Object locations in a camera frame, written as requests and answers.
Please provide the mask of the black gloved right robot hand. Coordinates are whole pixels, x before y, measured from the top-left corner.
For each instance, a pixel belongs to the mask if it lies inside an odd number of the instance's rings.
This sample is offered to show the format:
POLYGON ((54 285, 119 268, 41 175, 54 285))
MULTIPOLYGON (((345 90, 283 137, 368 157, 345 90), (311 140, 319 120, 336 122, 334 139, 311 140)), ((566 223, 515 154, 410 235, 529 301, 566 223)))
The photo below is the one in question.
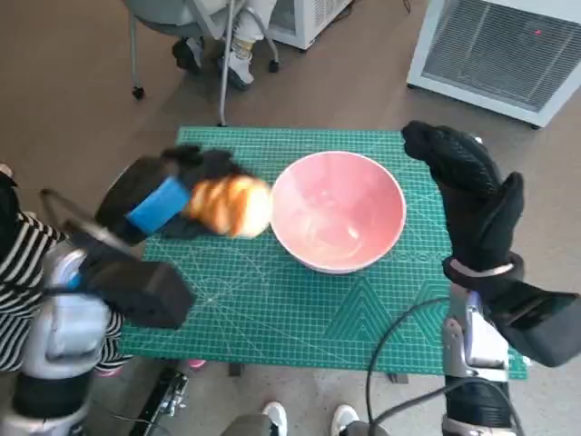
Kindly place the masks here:
POLYGON ((479 273, 512 263, 523 175, 503 177, 480 141, 451 127, 412 121, 401 133, 406 154, 428 166, 439 188, 453 259, 479 273))

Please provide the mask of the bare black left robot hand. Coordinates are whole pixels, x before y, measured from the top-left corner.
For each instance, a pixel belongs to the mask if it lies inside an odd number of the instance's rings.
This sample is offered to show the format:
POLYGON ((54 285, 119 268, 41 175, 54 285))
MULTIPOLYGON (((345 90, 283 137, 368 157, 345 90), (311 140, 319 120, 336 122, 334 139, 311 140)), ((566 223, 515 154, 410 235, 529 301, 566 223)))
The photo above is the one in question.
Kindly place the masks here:
POLYGON ((94 219, 131 246, 156 233, 184 240, 216 234, 184 210, 199 183, 219 182, 234 175, 251 173, 235 163, 227 150, 203 150, 198 144, 167 148, 158 156, 142 156, 125 168, 107 191, 94 219))

